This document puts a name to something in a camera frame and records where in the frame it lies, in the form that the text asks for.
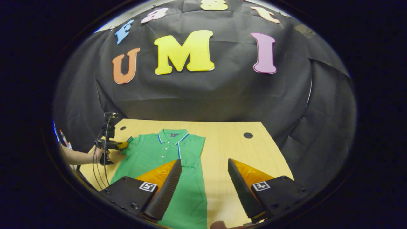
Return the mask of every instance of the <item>foam letter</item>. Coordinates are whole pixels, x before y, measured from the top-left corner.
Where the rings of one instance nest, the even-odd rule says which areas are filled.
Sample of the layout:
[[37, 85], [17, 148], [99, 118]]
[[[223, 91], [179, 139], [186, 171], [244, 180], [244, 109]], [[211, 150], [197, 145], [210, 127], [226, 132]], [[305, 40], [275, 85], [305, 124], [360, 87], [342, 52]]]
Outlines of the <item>foam letter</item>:
[[264, 19], [266, 19], [267, 21], [271, 21], [271, 22], [275, 22], [275, 23], [280, 23], [279, 20], [271, 17], [270, 15], [274, 15], [274, 13], [269, 12], [261, 7], [250, 7], [252, 9], [255, 9], [257, 11], [257, 13]]
[[181, 46], [173, 36], [160, 37], [154, 44], [158, 46], [157, 75], [169, 74], [173, 68], [168, 65], [170, 58], [175, 69], [181, 71], [184, 68], [187, 57], [190, 62], [186, 68], [189, 71], [210, 71], [215, 64], [210, 61], [209, 38], [213, 35], [209, 30], [197, 30], [192, 32]]
[[273, 64], [273, 43], [274, 38], [262, 33], [251, 33], [257, 41], [257, 63], [253, 69], [258, 73], [276, 73], [277, 69]]
[[121, 54], [112, 60], [113, 79], [117, 84], [125, 84], [133, 79], [134, 75], [136, 74], [136, 60], [137, 53], [139, 51], [140, 48], [135, 48], [127, 53], [129, 56], [129, 71], [125, 75], [122, 74], [122, 59], [125, 57], [124, 54]]
[[204, 10], [226, 10], [228, 8], [224, 0], [202, 0], [201, 3], [201, 8]]
[[129, 34], [129, 29], [131, 27], [131, 23], [134, 22], [134, 20], [130, 20], [127, 22], [123, 27], [121, 27], [115, 35], [117, 36], [117, 44], [119, 44], [128, 34]]
[[153, 11], [153, 12], [147, 14], [147, 16], [143, 20], [141, 20], [141, 23], [146, 23], [151, 20], [156, 20], [156, 19], [162, 18], [165, 15], [167, 15], [166, 14], [167, 10], [168, 10], [168, 8], [162, 8], [162, 9]]

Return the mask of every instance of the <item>blue letter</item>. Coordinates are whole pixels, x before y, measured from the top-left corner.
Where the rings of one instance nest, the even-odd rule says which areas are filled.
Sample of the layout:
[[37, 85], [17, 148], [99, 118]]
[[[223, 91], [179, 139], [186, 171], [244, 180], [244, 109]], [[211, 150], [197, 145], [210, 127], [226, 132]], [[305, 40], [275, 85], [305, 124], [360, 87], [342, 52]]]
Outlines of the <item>blue letter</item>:
[[119, 44], [128, 34], [129, 34], [129, 29], [131, 27], [131, 23], [134, 22], [134, 20], [130, 20], [128, 23], [126, 23], [123, 27], [121, 27], [115, 35], [117, 36], [117, 44]]

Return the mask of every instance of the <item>black cable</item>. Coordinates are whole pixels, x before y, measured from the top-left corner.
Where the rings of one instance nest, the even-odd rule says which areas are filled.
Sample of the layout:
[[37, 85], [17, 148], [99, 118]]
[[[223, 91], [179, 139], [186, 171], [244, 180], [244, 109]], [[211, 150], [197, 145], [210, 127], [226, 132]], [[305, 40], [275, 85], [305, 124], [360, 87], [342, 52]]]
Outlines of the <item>black cable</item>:
[[96, 179], [96, 182], [98, 183], [98, 185], [99, 185], [99, 187], [101, 188], [101, 190], [103, 190], [103, 188], [102, 188], [102, 186], [99, 184], [99, 181], [98, 181], [98, 179], [97, 179], [97, 177], [96, 177], [96, 173], [95, 173], [95, 166], [94, 166], [94, 164], [95, 164], [95, 157], [96, 157], [96, 145], [97, 145], [97, 142], [99, 141], [99, 137], [100, 137], [100, 135], [102, 134], [102, 132], [104, 131], [104, 129], [102, 130], [102, 131], [100, 131], [99, 132], [99, 134], [98, 134], [98, 138], [96, 139], [96, 144], [95, 144], [95, 151], [93, 152], [93, 159], [92, 159], [92, 169], [93, 169], [93, 175], [95, 176], [95, 179]]
[[97, 162], [96, 162], [96, 168], [98, 168], [99, 177], [101, 178], [101, 181], [102, 181], [103, 186], [104, 186], [105, 188], [107, 188], [107, 186], [105, 185], [105, 182], [103, 182], [102, 175], [101, 175], [101, 172], [100, 172], [100, 170], [99, 170], [99, 165], [98, 165]]
[[108, 184], [108, 186], [110, 186], [110, 183], [109, 183], [109, 180], [107, 179], [107, 173], [106, 173], [106, 142], [107, 142], [107, 132], [108, 132], [108, 128], [109, 128], [109, 123], [110, 123], [110, 120], [112, 119], [112, 117], [113, 117], [113, 115], [109, 118], [109, 120], [107, 121], [107, 126], [106, 126], [106, 135], [105, 135], [105, 152], [103, 153], [103, 164], [104, 164], [104, 167], [105, 167], [105, 176], [106, 176], [106, 181], [107, 181], [107, 184]]

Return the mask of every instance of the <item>yellow letter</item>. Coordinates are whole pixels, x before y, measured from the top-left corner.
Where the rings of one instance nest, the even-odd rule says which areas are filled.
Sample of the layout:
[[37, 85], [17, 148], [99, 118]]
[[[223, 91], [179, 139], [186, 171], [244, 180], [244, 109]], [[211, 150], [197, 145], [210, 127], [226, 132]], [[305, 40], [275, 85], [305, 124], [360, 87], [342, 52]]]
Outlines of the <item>yellow letter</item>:
[[270, 15], [274, 15], [274, 13], [269, 12], [261, 7], [250, 7], [252, 9], [255, 9], [257, 11], [257, 13], [264, 19], [266, 19], [267, 21], [271, 21], [274, 23], [280, 23], [279, 20], [272, 18]]
[[112, 60], [113, 63], [113, 79], [117, 84], [125, 84], [130, 82], [136, 74], [136, 60], [137, 53], [140, 51], [140, 48], [135, 48], [127, 52], [129, 56], [129, 71], [127, 74], [122, 74], [122, 59], [125, 57], [123, 54], [115, 57]]
[[201, 8], [204, 10], [226, 10], [228, 8], [224, 0], [202, 0], [201, 3]]
[[160, 37], [154, 44], [158, 46], [157, 75], [171, 73], [173, 68], [168, 65], [170, 58], [175, 69], [181, 71], [186, 59], [190, 55], [190, 62], [186, 66], [189, 71], [210, 71], [215, 64], [209, 57], [209, 38], [213, 35], [209, 30], [197, 30], [192, 32], [181, 46], [173, 36]]

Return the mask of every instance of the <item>black cloth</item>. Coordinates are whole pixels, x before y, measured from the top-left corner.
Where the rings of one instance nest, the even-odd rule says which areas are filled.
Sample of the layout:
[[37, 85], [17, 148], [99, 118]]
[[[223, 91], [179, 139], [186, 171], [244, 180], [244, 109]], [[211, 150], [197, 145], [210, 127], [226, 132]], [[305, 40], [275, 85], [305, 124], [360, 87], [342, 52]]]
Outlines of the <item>black cloth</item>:
[[[244, 1], [228, 1], [225, 11], [204, 11], [200, 4], [168, 2], [156, 8], [169, 8], [163, 18], [141, 24], [156, 10], [150, 9], [84, 41], [60, 75], [54, 101], [57, 129], [75, 150], [87, 152], [103, 126], [103, 112], [131, 119], [260, 121], [295, 181], [311, 190], [323, 188], [347, 159], [356, 128], [352, 79], [340, 58], [295, 18], [275, 12], [281, 23], [270, 22], [250, 8], [255, 4]], [[117, 45], [116, 31], [131, 19], [128, 36]], [[183, 44], [196, 30], [213, 32], [209, 50], [215, 69], [190, 72], [188, 58], [181, 72], [173, 68], [156, 75], [154, 41], [172, 35]], [[253, 70], [257, 45], [252, 32], [276, 40], [275, 74]], [[136, 74], [129, 83], [116, 84], [112, 60], [124, 54], [126, 73], [126, 53], [134, 48], [140, 48]]]

